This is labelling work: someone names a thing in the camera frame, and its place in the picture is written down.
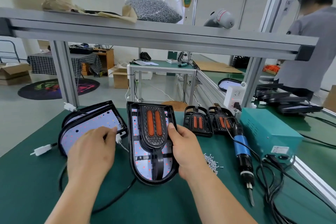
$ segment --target gray shirt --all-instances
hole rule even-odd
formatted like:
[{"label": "gray shirt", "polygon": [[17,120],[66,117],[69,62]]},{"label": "gray shirt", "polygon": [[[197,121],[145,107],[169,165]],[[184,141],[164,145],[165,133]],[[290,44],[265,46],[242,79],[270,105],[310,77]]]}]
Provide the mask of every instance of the gray shirt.
[{"label": "gray shirt", "polygon": [[285,60],[275,79],[287,87],[318,91],[336,56],[336,8],[326,7],[303,16],[292,24],[288,34],[319,40],[309,61]]}]

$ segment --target hand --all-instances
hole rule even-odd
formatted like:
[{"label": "hand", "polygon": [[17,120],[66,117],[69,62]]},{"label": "hand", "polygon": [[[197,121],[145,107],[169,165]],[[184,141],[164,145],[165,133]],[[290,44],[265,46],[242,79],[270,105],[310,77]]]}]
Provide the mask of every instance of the hand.
[{"label": "hand", "polygon": [[101,185],[114,162],[116,134],[117,127],[99,127],[89,130],[74,143],[68,154],[69,182],[90,180]]},{"label": "hand", "polygon": [[169,123],[168,135],[173,141],[173,154],[180,165],[178,172],[183,179],[188,181],[200,171],[210,170],[193,132],[180,125],[177,125],[176,131],[174,125]]}]

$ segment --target black rug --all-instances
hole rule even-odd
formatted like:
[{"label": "black rug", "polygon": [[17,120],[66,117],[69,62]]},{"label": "black rug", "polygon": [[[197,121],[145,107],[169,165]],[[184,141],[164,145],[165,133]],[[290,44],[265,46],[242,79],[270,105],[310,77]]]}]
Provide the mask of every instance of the black rug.
[{"label": "black rug", "polygon": [[[79,85],[77,87],[78,95],[80,96],[94,91],[99,85],[100,83],[95,80],[79,78]],[[45,80],[26,85],[17,93],[20,97],[34,100],[62,98],[58,79]]]}]

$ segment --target man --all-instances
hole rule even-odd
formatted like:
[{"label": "man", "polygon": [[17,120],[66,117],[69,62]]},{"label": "man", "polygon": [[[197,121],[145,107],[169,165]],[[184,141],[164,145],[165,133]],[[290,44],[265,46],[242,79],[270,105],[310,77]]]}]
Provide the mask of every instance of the man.
[{"label": "man", "polygon": [[275,80],[283,90],[311,100],[321,87],[324,74],[336,55],[336,8],[334,0],[301,0],[302,18],[295,21],[287,34],[319,37],[309,61],[285,60]]},{"label": "man", "polygon": [[[45,224],[89,223],[100,185],[114,162],[116,133],[116,127],[92,129],[71,147],[69,182]],[[178,173],[191,189],[202,223],[257,224],[208,167],[195,134],[179,125],[176,130],[172,123],[168,124],[168,134],[180,165]]]}]

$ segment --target forearm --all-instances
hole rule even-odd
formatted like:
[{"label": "forearm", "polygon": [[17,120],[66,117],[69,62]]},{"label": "forearm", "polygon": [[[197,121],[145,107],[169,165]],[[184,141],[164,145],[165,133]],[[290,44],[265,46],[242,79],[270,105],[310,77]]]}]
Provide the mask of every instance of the forearm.
[{"label": "forearm", "polygon": [[94,179],[70,181],[45,224],[89,223],[99,187]]},{"label": "forearm", "polygon": [[211,169],[199,171],[187,182],[203,224],[257,223]]}]

